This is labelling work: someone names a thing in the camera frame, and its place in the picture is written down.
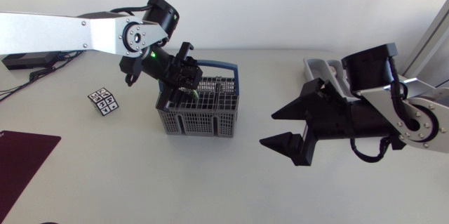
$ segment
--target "black cable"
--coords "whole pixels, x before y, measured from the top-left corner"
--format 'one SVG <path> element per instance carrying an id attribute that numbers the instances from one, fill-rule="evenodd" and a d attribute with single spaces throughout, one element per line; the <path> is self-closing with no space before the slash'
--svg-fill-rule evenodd
<path id="1" fill-rule="evenodd" d="M 401 94 L 401 87 L 399 82 L 398 72 L 396 71 L 396 67 L 394 66 L 394 59 L 392 56 L 388 57 L 388 61 L 390 64 L 391 74 L 393 76 L 393 81 L 391 82 L 391 100 L 393 101 L 393 107 L 396 114 L 404 121 L 404 124 L 410 130 L 415 130 L 416 126 L 414 125 L 412 119 L 408 116 L 406 112 L 406 107 L 403 103 L 404 95 Z"/>
<path id="2" fill-rule="evenodd" d="M 445 83 L 447 83 L 448 81 L 449 81 L 449 79 L 448 79 L 448 80 L 446 80 L 446 81 L 444 81 L 443 83 L 441 83 L 441 84 L 439 84 L 439 85 L 435 86 L 435 88 L 438 88 L 438 87 L 440 87 L 440 86 L 444 85 L 444 84 L 445 84 Z"/>
<path id="3" fill-rule="evenodd" d="M 351 149 L 352 149 L 352 151 L 354 151 L 356 156 L 359 157 L 360 159 L 362 159 L 363 161 L 369 162 L 369 163 L 375 163 L 375 162 L 380 161 L 382 158 L 384 158 L 385 152 L 387 152 L 388 146 L 390 145 L 390 143 L 391 143 L 391 141 L 390 141 L 389 137 L 382 138 L 380 140 L 380 144 L 379 144 L 379 154 L 376 157 L 371 157 L 364 153 L 359 152 L 356 147 L 356 139 L 355 138 L 351 138 Z"/>
<path id="4" fill-rule="evenodd" d="M 126 12 L 127 14 L 134 16 L 134 14 L 132 13 L 133 11 L 146 11 L 146 10 L 149 10 L 150 8 L 151 8 L 150 5 L 142 6 L 142 7 L 123 7 L 123 8 L 112 9 L 112 10 L 110 10 L 110 12 L 111 13 Z"/>
<path id="5" fill-rule="evenodd" d="M 47 68 L 44 70 L 38 70 L 36 72 L 32 72 L 29 75 L 29 81 L 27 83 L 24 83 L 23 85 L 20 86 L 16 86 L 14 88 L 10 88 L 8 90 L 5 91 L 1 91 L 3 92 L 2 94 L 0 94 L 0 96 L 5 95 L 4 97 L 0 98 L 0 102 L 7 99 L 8 97 L 10 97 L 11 95 L 13 95 L 14 93 L 22 90 L 23 88 L 29 86 L 30 84 L 34 83 L 35 81 L 41 79 L 42 77 L 48 76 L 49 74 L 57 71 L 58 69 L 64 67 L 65 65 L 67 65 L 69 62 L 71 62 L 73 59 L 77 58 L 78 56 L 80 56 L 84 51 L 71 51 L 71 53 L 76 52 L 74 55 L 70 56 L 67 53 L 63 53 L 62 56 L 66 57 L 69 55 L 69 57 L 66 57 L 66 61 L 57 66 L 57 67 L 51 67 L 51 68 Z"/>

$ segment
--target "table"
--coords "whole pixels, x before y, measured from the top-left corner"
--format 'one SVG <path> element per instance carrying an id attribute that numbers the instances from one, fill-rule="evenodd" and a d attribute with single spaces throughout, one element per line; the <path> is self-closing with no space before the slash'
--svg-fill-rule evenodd
<path id="1" fill-rule="evenodd" d="M 233 138 L 168 136 L 156 111 L 157 81 L 132 87 L 120 56 L 88 52 L 0 103 L 0 130 L 61 136 L 4 223 L 447 223 L 449 155 L 407 146 L 377 164 L 348 140 L 319 141 L 312 166 L 261 146 L 302 133 L 303 121 L 270 115 L 299 96 L 303 58 L 324 51 L 192 51 L 239 66 Z M 228 74 L 206 69 L 205 75 Z M 31 70 L 0 67 L 0 89 Z M 105 87 L 120 108 L 105 117 L 87 95 Z M 358 140 L 377 154 L 378 140 Z"/>

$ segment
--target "marker cube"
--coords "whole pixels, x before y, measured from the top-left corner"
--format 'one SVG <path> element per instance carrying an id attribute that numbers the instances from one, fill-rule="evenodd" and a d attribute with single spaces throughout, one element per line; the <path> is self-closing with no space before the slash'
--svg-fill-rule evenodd
<path id="1" fill-rule="evenodd" d="M 114 96 L 105 88 L 88 95 L 88 98 L 102 116 L 119 108 Z"/>

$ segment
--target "white wall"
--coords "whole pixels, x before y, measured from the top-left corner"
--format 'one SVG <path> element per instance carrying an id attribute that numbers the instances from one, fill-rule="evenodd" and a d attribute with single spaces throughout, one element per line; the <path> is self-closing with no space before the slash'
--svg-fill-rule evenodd
<path id="1" fill-rule="evenodd" d="M 396 42 L 398 65 L 445 0 L 167 0 L 180 12 L 169 48 L 307 48 L 342 55 Z M 0 11 L 80 15 L 147 0 L 0 0 Z"/>

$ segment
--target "gray plastic basket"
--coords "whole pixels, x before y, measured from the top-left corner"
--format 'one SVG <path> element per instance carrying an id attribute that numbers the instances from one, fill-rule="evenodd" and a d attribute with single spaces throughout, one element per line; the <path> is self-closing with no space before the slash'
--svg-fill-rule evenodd
<path id="1" fill-rule="evenodd" d="M 197 62 L 198 66 L 233 70 L 234 77 L 203 77 L 196 90 L 196 100 L 169 103 L 168 111 L 159 110 L 163 127 L 170 135 L 232 137 L 239 106 L 238 67 L 214 60 Z M 183 91 L 194 95 L 193 91 Z"/>

